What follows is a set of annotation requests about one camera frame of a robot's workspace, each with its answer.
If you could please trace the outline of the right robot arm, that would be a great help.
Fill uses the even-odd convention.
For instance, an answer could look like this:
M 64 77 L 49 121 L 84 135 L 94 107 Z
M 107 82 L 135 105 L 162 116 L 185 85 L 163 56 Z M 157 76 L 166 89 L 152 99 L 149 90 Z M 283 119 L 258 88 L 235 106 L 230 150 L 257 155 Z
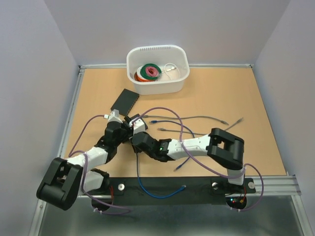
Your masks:
M 205 169 L 207 166 L 196 157 L 208 156 L 227 169 L 225 178 L 227 188 L 237 192 L 244 187 L 244 140 L 219 128 L 213 128 L 211 133 L 198 138 L 176 140 L 156 140 L 146 132 L 139 132 L 131 139 L 138 152 L 144 152 L 150 158 L 167 162 L 190 157 Z

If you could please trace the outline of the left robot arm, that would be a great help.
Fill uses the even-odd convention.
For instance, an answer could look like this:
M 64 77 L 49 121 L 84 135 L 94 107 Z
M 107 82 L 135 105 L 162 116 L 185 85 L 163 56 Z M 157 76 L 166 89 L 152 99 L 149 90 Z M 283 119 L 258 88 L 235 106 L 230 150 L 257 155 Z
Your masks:
M 133 135 L 130 121 L 129 117 L 124 117 L 124 120 L 108 118 L 104 135 L 90 150 L 68 159 L 53 159 L 37 189 L 37 198 L 68 210 L 83 194 L 82 189 L 106 193 L 110 183 L 106 179 L 108 174 L 96 167 L 110 162 L 118 146 Z

